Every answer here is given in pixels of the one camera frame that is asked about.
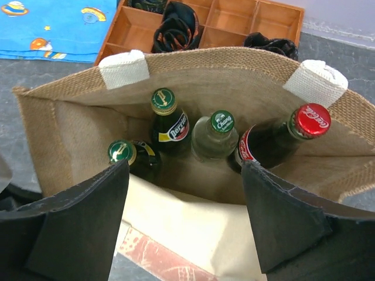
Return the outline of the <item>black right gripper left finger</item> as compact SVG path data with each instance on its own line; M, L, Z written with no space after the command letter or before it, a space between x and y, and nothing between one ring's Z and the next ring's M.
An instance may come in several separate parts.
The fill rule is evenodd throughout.
M2 280L107 280L129 183L120 161L53 196L1 196Z

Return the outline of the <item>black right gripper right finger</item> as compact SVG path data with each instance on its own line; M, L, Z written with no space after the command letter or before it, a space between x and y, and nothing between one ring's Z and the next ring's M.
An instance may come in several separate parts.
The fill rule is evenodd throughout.
M373 280L374 213L295 186L243 163L246 205L268 280Z

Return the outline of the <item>Coca-Cola glass bottle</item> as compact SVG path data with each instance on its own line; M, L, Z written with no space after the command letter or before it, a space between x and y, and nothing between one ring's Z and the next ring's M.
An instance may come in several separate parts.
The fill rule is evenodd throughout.
M330 125L331 116L324 106L301 105L285 118L262 121L244 131L227 163L237 173L245 160L271 169L286 161L305 141L327 133Z

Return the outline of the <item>burlap canvas tote bag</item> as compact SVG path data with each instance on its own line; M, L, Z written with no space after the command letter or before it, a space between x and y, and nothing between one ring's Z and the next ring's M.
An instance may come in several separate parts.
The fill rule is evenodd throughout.
M124 253L145 237L210 280L373 280L374 105L326 63L220 47L133 50L36 88L15 87L46 196L150 140L154 179L130 176Z

